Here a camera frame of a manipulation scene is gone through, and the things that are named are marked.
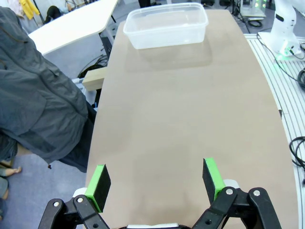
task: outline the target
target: green gripper pad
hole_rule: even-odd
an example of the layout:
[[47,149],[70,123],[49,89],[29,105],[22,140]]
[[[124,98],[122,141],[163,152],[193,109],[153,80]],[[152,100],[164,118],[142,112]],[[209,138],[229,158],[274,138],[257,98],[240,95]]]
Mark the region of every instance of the green gripper pad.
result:
[[224,181],[221,178],[221,175],[213,158],[203,159],[202,178],[210,204],[212,204],[216,199],[218,193],[225,187]]
[[87,187],[85,196],[92,200],[96,210],[103,212],[111,181],[106,165],[98,165]]

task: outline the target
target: human foot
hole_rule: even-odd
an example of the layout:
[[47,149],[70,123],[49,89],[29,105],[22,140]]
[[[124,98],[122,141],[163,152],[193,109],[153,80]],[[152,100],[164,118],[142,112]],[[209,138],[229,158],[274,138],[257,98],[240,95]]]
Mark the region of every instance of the human foot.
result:
[[6,200],[6,199],[8,198],[8,196],[9,196],[9,189],[7,189],[7,190],[5,191],[4,195],[2,196],[2,199],[3,199],[3,200]]
[[15,173],[20,173],[22,171],[22,168],[19,166],[18,168],[7,168],[5,170],[5,176],[9,177]]

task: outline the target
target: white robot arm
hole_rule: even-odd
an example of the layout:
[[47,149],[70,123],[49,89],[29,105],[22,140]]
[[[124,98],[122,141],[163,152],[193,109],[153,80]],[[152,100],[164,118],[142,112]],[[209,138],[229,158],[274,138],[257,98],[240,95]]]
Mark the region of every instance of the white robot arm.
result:
[[296,24],[294,7],[305,12],[304,0],[275,0],[274,22],[271,32],[260,32],[264,43],[283,56],[298,55],[302,51],[293,33]]

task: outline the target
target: tan table surface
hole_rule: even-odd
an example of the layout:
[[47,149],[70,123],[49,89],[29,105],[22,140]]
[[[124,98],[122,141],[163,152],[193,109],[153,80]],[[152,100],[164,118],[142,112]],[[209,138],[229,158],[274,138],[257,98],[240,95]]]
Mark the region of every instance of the tan table surface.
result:
[[210,206],[204,157],[243,191],[265,188],[282,228],[298,227],[291,155],[267,81],[229,11],[207,13],[199,44],[136,50],[119,26],[87,172],[88,184],[96,165],[107,165],[102,217],[111,228],[192,226]]

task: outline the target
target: yellow cloth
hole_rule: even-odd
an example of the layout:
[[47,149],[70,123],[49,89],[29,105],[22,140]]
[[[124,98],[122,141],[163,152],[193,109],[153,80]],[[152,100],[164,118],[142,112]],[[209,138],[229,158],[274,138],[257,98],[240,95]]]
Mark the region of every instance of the yellow cloth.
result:
[[29,18],[29,20],[31,20],[34,17],[34,12],[39,15],[39,10],[34,6],[34,4],[31,2],[31,0],[19,0],[22,9],[25,13],[25,15],[27,15],[27,17]]

